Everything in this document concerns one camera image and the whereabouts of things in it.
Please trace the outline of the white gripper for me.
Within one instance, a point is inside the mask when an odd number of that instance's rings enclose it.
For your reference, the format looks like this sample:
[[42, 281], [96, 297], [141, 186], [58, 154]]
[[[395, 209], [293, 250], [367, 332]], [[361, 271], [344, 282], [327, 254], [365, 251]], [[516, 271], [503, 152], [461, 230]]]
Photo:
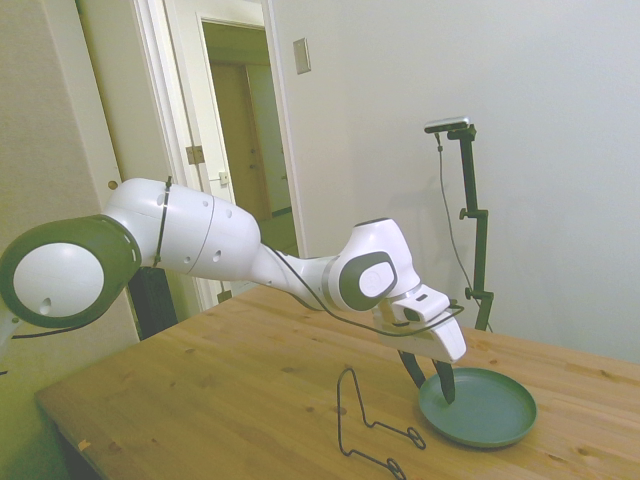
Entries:
[[401, 362], [417, 388], [426, 377], [415, 355], [434, 359], [442, 394], [455, 401], [455, 378], [450, 363], [466, 353], [466, 343], [455, 318], [457, 306], [439, 307], [415, 301], [383, 301], [374, 308], [374, 327], [385, 346], [399, 350]]

